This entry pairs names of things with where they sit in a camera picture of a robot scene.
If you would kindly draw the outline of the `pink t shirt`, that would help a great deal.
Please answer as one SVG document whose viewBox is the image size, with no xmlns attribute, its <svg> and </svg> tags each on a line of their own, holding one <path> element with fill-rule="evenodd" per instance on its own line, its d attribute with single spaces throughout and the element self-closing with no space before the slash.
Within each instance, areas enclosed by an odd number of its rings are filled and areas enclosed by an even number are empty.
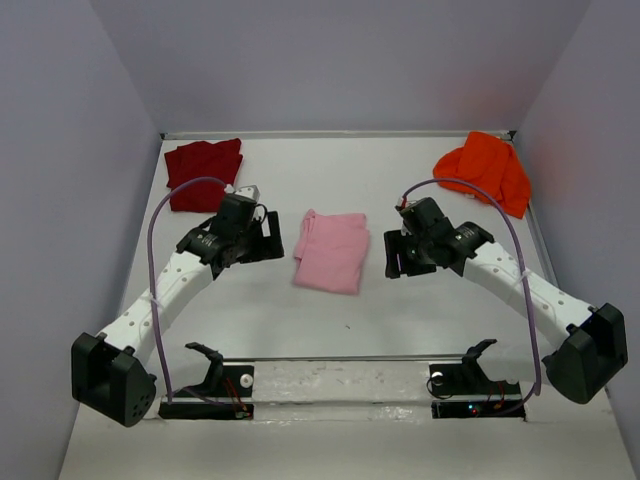
<svg viewBox="0 0 640 480">
<path fill-rule="evenodd" d="M 358 295 L 370 246 L 364 213 L 322 215 L 310 209 L 293 252 L 293 284 L 341 295 Z"/>
</svg>

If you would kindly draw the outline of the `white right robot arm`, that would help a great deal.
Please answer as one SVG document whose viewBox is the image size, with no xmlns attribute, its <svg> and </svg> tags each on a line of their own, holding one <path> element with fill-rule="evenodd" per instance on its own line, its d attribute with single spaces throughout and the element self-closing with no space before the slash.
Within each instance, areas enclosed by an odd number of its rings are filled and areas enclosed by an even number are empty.
<svg viewBox="0 0 640 480">
<path fill-rule="evenodd" d="M 524 266 L 473 222 L 452 225 L 426 197 L 396 207 L 398 230 L 384 234 L 389 279 L 449 269 L 479 285 L 522 315 L 532 338 L 543 336 L 547 354 L 534 349 L 534 377 L 548 380 L 566 399 L 587 404 L 627 364 L 622 312 L 610 303 L 595 307 L 555 287 Z"/>
</svg>

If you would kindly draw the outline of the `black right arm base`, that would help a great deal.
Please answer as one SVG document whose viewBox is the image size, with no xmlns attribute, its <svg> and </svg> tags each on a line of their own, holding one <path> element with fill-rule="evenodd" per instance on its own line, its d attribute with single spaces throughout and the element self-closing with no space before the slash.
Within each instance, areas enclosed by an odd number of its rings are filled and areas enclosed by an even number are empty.
<svg viewBox="0 0 640 480">
<path fill-rule="evenodd" d="M 434 419 L 526 419 L 520 384 L 492 381 L 478 363 L 484 351 L 496 343 L 485 339 L 453 363 L 429 365 L 426 389 L 432 397 Z"/>
</svg>

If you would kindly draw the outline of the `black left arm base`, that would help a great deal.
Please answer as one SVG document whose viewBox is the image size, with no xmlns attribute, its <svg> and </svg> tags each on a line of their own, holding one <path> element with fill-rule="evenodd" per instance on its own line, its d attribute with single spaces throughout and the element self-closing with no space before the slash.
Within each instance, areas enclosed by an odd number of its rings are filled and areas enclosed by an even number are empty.
<svg viewBox="0 0 640 480">
<path fill-rule="evenodd" d="M 172 402 L 162 400 L 157 415 L 164 420 L 252 420 L 255 367 L 227 363 L 218 351 L 198 342 L 185 348 L 204 356 L 208 369 L 200 383 L 176 391 Z"/>
</svg>

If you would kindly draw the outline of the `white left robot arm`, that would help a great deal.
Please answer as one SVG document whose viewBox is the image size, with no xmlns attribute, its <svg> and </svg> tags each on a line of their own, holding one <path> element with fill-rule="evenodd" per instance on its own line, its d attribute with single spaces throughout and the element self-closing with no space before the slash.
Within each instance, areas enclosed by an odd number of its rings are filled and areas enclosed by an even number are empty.
<svg viewBox="0 0 640 480">
<path fill-rule="evenodd" d="M 172 398 L 162 336 L 184 308 L 235 264 L 280 259 L 277 212 L 264 210 L 257 186 L 224 195 L 216 215 L 191 229 L 160 272 L 148 264 L 149 288 L 98 334 L 71 347 L 71 393 L 79 403 L 132 427 L 158 397 Z"/>
</svg>

